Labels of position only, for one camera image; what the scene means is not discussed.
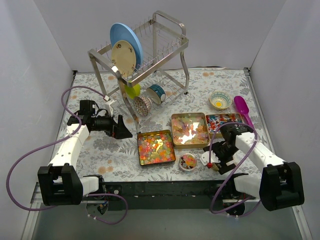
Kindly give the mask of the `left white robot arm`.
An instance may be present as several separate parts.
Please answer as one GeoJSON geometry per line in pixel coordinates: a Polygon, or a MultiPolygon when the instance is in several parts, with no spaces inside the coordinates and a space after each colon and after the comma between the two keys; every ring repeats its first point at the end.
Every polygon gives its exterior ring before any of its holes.
{"type": "Polygon", "coordinates": [[[79,177],[76,165],[85,140],[91,132],[104,132],[117,140],[132,138],[132,133],[124,124],[123,116],[114,119],[112,104],[109,99],[105,115],[93,100],[81,100],[79,110],[72,113],[67,121],[66,140],[47,166],[41,166],[37,172],[42,201],[46,206],[78,205],[84,196],[91,195],[95,200],[106,196],[103,177],[93,174],[79,177]]]}

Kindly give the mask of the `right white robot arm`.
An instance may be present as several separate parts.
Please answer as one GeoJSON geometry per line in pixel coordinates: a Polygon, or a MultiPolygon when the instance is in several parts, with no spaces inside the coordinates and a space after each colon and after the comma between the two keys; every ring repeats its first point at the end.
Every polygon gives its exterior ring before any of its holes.
{"type": "Polygon", "coordinates": [[[260,200],[268,211],[302,205],[305,202],[301,169],[296,162],[287,162],[258,141],[258,134],[245,123],[226,122],[218,131],[223,141],[210,142],[204,147],[200,160],[221,175],[229,173],[222,185],[227,195],[237,199],[245,194],[260,200]],[[261,172],[261,178],[236,173],[234,154],[241,151],[261,172]]]}

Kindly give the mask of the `steel dish rack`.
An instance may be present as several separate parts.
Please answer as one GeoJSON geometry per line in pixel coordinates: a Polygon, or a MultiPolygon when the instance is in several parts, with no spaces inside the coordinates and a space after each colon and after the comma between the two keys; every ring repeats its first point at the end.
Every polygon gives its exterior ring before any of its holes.
{"type": "Polygon", "coordinates": [[[137,132],[147,124],[153,116],[160,114],[167,106],[172,104],[181,94],[188,94],[190,75],[186,65],[184,51],[189,45],[186,37],[186,27],[178,19],[157,10],[152,18],[135,29],[127,27],[125,29],[134,40],[132,46],[137,50],[137,66],[132,74],[123,77],[120,69],[111,60],[109,55],[115,45],[115,39],[110,38],[111,43],[102,47],[100,50],[91,49],[88,51],[95,76],[103,94],[111,97],[119,94],[122,98],[121,109],[127,108],[128,113],[134,121],[137,132]],[[182,69],[185,74],[185,83],[181,83],[169,73],[162,69],[163,65],[173,59],[180,57],[182,69]],[[99,68],[106,69],[116,77],[118,87],[107,93],[99,68]],[[138,117],[137,111],[132,106],[132,100],[125,92],[126,87],[134,87],[145,79],[155,79],[155,83],[165,89],[172,91],[171,96],[167,96],[163,103],[155,103],[148,116],[138,117]]]}

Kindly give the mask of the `tin of star candies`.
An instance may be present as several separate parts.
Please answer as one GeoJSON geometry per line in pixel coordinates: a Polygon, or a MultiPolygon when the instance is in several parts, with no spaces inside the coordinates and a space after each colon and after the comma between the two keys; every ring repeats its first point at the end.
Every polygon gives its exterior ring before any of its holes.
{"type": "Polygon", "coordinates": [[[171,131],[158,130],[137,134],[138,161],[142,168],[172,165],[176,162],[171,131]]]}

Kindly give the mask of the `clear glass jar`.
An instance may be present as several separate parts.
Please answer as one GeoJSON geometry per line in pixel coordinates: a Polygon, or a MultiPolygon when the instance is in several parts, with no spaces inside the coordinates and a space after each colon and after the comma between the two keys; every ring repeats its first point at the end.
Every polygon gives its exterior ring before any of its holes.
{"type": "Polygon", "coordinates": [[[193,154],[185,153],[180,156],[178,166],[184,172],[191,172],[197,166],[197,159],[193,154]]]}

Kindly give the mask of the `tin of lollipop candies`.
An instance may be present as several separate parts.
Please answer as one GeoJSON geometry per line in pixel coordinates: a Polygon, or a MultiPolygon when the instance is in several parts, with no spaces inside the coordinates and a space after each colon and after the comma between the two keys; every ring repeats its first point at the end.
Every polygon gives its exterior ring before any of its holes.
{"type": "Polygon", "coordinates": [[[239,113],[207,114],[205,118],[210,138],[213,136],[217,128],[226,122],[243,122],[239,113]]]}

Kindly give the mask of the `magenta plastic scoop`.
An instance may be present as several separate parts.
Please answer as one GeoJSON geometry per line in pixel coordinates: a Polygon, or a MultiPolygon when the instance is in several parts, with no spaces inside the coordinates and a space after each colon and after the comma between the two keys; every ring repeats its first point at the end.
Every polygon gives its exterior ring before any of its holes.
{"type": "Polygon", "coordinates": [[[234,104],[235,104],[236,110],[238,111],[238,113],[240,113],[243,116],[245,122],[250,127],[254,128],[254,125],[249,116],[249,107],[245,99],[242,96],[237,95],[234,97],[234,104]]]}

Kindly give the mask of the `tin of popsicle candies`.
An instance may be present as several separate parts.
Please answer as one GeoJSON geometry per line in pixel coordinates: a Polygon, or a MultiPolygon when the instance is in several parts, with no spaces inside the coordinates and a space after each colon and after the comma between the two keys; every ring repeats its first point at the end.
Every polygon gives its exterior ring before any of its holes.
{"type": "Polygon", "coordinates": [[[201,149],[210,143],[206,116],[202,112],[172,114],[171,129],[176,149],[201,149]]]}

